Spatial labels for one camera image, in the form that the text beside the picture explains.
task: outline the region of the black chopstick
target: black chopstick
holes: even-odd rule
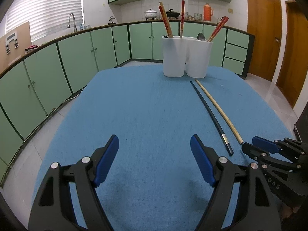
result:
[[[222,141],[223,141],[223,143],[224,143],[224,146],[225,146],[226,149],[227,149],[227,152],[228,152],[229,156],[232,156],[232,155],[234,154],[234,152],[233,152],[233,150],[232,150],[232,148],[231,148],[231,145],[230,145],[230,143],[228,142],[228,139],[227,139],[227,137],[226,137],[224,131],[222,130],[222,128],[221,128],[219,122],[217,121],[217,119],[216,119],[216,117],[214,116],[212,110],[210,109],[210,107],[208,106],[208,104],[206,103],[206,101],[204,100],[204,98],[202,97],[202,95],[200,94],[199,90],[196,88],[196,86],[193,84],[192,81],[190,81],[190,83],[192,84],[193,88],[194,88],[195,91],[197,92],[197,94],[198,94],[200,100],[202,101],[204,107],[205,107],[206,110],[208,111],[210,117],[212,118],[212,120],[213,120],[213,122],[214,122],[214,124],[215,124],[215,126],[216,126],[216,129],[217,129],[217,131],[219,132],[219,134],[220,134],[220,136],[221,136],[221,139],[222,139]]]

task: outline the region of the silver screw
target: silver screw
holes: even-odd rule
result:
[[[90,161],[90,157],[83,157],[81,161],[82,163],[88,163]]]
[[[59,163],[57,163],[57,162],[53,162],[51,164],[51,168],[57,168],[58,166],[59,166]]]
[[[219,157],[219,161],[220,161],[221,163],[227,163],[228,159],[225,158],[225,157]]]
[[[251,165],[250,165],[253,169],[257,169],[258,168],[258,164],[256,164],[256,163],[252,163]]]

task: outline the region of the orange thermos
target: orange thermos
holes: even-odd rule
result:
[[[203,6],[203,20],[204,21],[211,21],[213,13],[214,13],[214,10],[210,7],[208,3]]]

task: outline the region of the blue gripper pad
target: blue gripper pad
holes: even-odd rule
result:
[[[270,152],[271,154],[275,154],[279,152],[279,147],[274,142],[261,138],[259,136],[255,136],[252,138],[252,144],[264,151]]]
[[[213,166],[195,136],[190,138],[190,149],[194,155],[203,179],[212,187],[216,183]]]
[[[107,146],[105,153],[102,155],[102,158],[96,166],[96,176],[93,180],[94,186],[98,187],[102,182],[106,180],[107,174],[110,170],[110,167],[113,163],[115,155],[119,149],[119,139],[116,135],[113,136],[113,139]]]

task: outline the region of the white plastic container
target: white plastic container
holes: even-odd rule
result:
[[[185,39],[188,43],[186,73],[193,78],[204,78],[210,62],[213,42],[199,41],[193,37]]]
[[[164,38],[162,36],[164,53],[164,75],[168,77],[181,77],[185,72],[185,61],[187,55],[187,40],[174,38]]]

